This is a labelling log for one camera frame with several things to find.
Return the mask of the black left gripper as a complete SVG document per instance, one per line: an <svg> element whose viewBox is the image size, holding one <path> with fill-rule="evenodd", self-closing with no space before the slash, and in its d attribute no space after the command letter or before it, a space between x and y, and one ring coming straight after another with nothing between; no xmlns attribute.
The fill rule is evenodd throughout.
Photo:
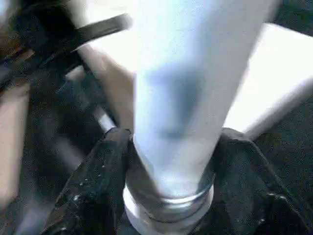
<svg viewBox="0 0 313 235"><path fill-rule="evenodd" d="M127 30L132 20L129 15L121 14L77 29L66 0L21 0L10 25L22 45L33 51L14 70L29 72L48 64L64 69L82 64L77 47Z"/></svg>

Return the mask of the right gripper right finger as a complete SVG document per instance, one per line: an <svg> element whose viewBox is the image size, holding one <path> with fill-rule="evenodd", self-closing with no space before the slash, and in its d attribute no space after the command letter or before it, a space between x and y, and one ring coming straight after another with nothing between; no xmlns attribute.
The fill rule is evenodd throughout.
<svg viewBox="0 0 313 235"><path fill-rule="evenodd" d="M244 134L224 128L214 156L215 224L228 235L311 235L313 211Z"/></svg>

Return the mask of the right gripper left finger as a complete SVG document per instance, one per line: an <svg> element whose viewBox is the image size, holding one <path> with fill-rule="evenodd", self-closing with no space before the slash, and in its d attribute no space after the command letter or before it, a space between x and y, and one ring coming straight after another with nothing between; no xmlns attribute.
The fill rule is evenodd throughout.
<svg viewBox="0 0 313 235"><path fill-rule="evenodd" d="M49 235L114 235L124 211L129 130L112 128L68 179L47 219Z"/></svg>

